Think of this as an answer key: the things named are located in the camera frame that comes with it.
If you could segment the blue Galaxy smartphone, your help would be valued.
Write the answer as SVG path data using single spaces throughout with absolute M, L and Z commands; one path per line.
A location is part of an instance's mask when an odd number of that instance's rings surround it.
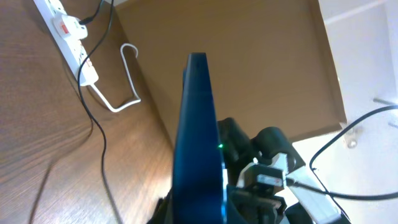
M 174 223 L 226 223 L 223 155 L 204 53 L 191 53 L 183 72 L 172 176 Z

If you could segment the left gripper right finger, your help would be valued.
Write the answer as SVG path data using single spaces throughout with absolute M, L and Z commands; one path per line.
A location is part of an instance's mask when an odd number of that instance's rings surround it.
M 232 185 L 226 186 L 226 223 L 227 224 L 242 224 L 242 216 L 239 214 L 235 204 L 236 187 Z

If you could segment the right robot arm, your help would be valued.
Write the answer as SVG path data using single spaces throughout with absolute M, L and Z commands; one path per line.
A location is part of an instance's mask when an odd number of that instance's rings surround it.
M 228 174 L 228 223 L 350 223 L 328 195 L 295 189 L 298 201 L 291 206 L 278 195 L 296 182 L 320 188 L 279 128 L 265 128 L 251 139 L 226 118 L 218 130 Z

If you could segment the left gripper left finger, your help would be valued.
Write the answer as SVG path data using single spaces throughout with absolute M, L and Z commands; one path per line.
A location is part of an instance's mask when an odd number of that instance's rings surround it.
M 155 211 L 147 224 L 173 224 L 172 190 L 157 202 Z

